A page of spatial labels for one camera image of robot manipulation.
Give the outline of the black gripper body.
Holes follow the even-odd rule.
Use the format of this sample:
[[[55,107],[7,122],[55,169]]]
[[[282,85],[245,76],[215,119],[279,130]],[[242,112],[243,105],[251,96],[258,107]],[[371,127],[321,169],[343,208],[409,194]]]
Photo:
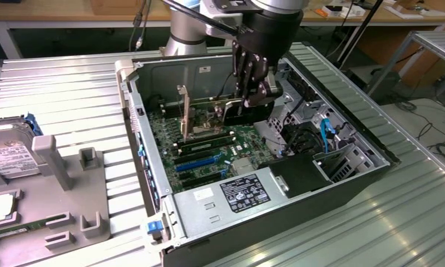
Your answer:
[[[233,60],[238,61],[242,53],[255,54],[269,61],[278,60],[290,48],[302,17],[303,11],[291,14],[262,10],[242,12]]]

